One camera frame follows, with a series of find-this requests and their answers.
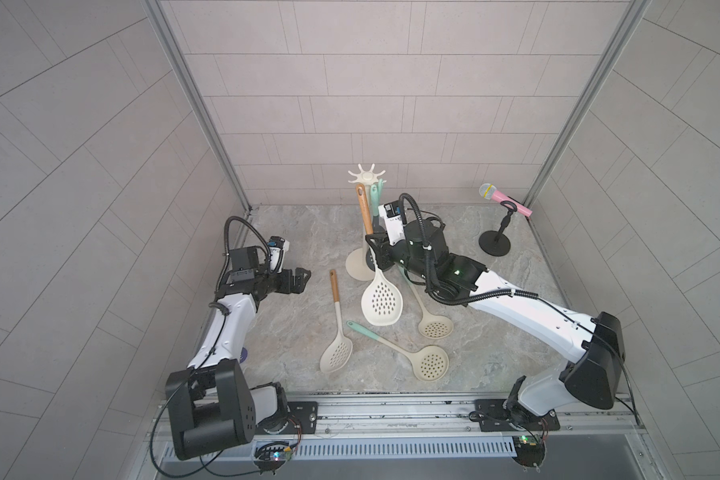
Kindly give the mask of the grey skimmer green handle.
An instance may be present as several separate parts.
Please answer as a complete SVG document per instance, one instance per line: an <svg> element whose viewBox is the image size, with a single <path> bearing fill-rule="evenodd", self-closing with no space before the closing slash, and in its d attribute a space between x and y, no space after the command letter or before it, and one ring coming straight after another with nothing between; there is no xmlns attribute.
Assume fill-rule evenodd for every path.
<svg viewBox="0 0 720 480"><path fill-rule="evenodd" d="M369 187L369 206L372 217L376 218L379 215L379 189L377 183L374 183Z"/></svg>
<svg viewBox="0 0 720 480"><path fill-rule="evenodd" d="M376 201L376 205L374 207L375 210L377 210L378 207L382 205L381 194L383 191L384 183L385 183L385 180L383 178L380 178L372 186L372 198Z"/></svg>

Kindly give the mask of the cream skimmer green handle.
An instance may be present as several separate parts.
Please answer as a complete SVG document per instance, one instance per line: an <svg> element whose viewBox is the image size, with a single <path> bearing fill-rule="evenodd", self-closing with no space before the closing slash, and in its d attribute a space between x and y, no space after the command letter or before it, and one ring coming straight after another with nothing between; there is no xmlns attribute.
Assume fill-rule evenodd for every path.
<svg viewBox="0 0 720 480"><path fill-rule="evenodd" d="M452 334L454 330L453 321L442 315L432 314L425 307L419 293L415 289L410 280L406 280L407 285L411 289L419 307L422 310L422 318L418 324L418 331L421 335L429 339L443 339Z"/></svg>
<svg viewBox="0 0 720 480"><path fill-rule="evenodd" d="M346 325L350 329L404 355L411 363L415 377L421 381L439 380L449 369L449 357L441 347L429 345L417 352L410 352L356 322L347 321Z"/></svg>

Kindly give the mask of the cream skimmer green handle bottom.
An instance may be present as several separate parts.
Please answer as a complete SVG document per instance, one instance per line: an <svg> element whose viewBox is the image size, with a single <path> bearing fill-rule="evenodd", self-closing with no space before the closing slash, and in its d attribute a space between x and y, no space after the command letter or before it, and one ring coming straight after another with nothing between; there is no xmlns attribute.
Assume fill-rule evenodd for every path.
<svg viewBox="0 0 720 480"><path fill-rule="evenodd" d="M347 321L346 325L350 329L404 355L411 363L415 377L421 381L439 380L449 369L449 357L441 347L429 345L417 352L410 352L356 322Z"/></svg>

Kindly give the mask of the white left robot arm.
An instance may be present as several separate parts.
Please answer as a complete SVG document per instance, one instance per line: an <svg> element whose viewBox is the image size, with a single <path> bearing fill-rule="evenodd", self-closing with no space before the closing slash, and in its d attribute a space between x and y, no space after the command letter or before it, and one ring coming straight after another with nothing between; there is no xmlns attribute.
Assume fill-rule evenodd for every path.
<svg viewBox="0 0 720 480"><path fill-rule="evenodd" d="M252 441L256 430L288 423L285 391L278 382L249 387L240 365L244 340L260 302L271 293L300 294L311 272L284 269L289 242L272 236L269 259L259 247L234 249L210 303L212 324L186 369L169 375L166 395L173 445L189 460Z"/></svg>

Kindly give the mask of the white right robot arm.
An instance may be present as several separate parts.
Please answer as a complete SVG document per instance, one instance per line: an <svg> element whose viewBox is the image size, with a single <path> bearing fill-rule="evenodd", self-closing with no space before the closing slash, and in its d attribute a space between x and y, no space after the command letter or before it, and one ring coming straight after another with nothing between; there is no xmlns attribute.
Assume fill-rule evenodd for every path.
<svg viewBox="0 0 720 480"><path fill-rule="evenodd" d="M559 365L515 381L504 407L517 422L574 402L599 410L614 407L625 360L617 317L565 309L472 258L451 253L429 218L383 233L368 232L365 241L380 270L397 265L422 278L426 294L436 302L494 315L562 355Z"/></svg>

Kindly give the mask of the cream utensil rack stand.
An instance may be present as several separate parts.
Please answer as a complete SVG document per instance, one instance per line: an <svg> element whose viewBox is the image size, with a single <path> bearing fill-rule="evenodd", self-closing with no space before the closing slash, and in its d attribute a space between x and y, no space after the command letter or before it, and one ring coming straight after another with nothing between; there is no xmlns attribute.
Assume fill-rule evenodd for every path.
<svg viewBox="0 0 720 480"><path fill-rule="evenodd" d="M368 170L364 170L362 165L358 165L359 172L353 173L352 171L349 171L350 175L353 175L355 177L354 180L350 180L350 183L357 183L363 186L364 188L364 202L365 206L368 208L370 212L373 212L372 207L370 206L370 200L369 200L369 193L370 193L370 187L377 183L379 180L379 177L385 173L385 170L382 170L381 172L377 173L374 171L375 165L372 164L371 167ZM348 274L359 281L368 282L373 280L374 272L371 267L367 264L367 254L368 254L368 244L365 242L364 236L366 232L362 233L361 236L361 242L362 246L354 251L352 251L345 262L345 267L348 272Z"/></svg>

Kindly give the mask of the black microphone stand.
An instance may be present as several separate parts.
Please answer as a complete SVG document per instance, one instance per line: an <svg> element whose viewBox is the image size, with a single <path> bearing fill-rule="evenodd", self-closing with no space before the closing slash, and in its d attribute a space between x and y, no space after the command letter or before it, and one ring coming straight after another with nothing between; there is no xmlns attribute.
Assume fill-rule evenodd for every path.
<svg viewBox="0 0 720 480"><path fill-rule="evenodd" d="M494 257L502 257L509 253L511 241L505 235L505 230L510 225L513 214L518 211L517 205L511 200L502 201L501 205L507 209L507 212L501 220L499 229L483 232L478 240L479 247Z"/></svg>

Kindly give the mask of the pink toy microphone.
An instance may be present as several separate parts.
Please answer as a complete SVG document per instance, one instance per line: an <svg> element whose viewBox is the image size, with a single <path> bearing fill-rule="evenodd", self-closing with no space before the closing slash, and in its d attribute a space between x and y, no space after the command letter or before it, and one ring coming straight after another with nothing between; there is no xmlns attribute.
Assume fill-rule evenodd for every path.
<svg viewBox="0 0 720 480"><path fill-rule="evenodd" d="M501 191L497 189L497 187L490 183L485 183L479 187L479 195L485 199L489 199L495 202L498 202L500 204L504 204L505 202L508 202L509 204L513 205L516 208L516 211L525 217L529 218L532 215L532 211L527 208L526 206L522 205L520 202L510 198L509 196L505 195Z"/></svg>

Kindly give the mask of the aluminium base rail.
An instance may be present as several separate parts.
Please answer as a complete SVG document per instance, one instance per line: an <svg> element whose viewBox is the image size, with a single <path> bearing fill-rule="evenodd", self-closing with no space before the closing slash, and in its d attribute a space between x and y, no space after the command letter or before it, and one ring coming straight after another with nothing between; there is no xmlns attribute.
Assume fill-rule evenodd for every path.
<svg viewBox="0 0 720 480"><path fill-rule="evenodd" d="M296 434L308 439L450 438L615 434L640 426L625 399L610 410L581 402L558 407L542 417L510 411L504 394L309 394L291 400L272 390L252 399L221 401L214 396L189 405L179 397L166 404L162 417L184 439L221 430L242 445L265 436Z"/></svg>

